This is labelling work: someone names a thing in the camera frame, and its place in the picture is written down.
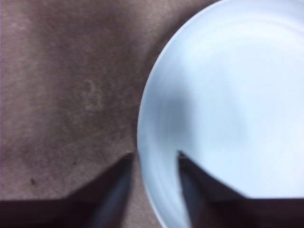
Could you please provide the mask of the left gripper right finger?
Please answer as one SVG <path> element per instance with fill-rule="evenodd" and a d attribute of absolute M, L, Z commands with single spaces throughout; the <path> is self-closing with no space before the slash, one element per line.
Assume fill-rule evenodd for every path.
<path fill-rule="evenodd" d="M 249 199 L 178 151 L 182 196 L 192 228 L 302 228 L 303 199 Z"/>

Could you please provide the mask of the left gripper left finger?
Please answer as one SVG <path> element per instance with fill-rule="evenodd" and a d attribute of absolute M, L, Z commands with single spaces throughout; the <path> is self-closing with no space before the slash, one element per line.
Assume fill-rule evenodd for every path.
<path fill-rule="evenodd" d="M 67 197 L 2 200 L 2 228 L 119 228 L 132 183 L 134 154 L 127 153 Z"/>

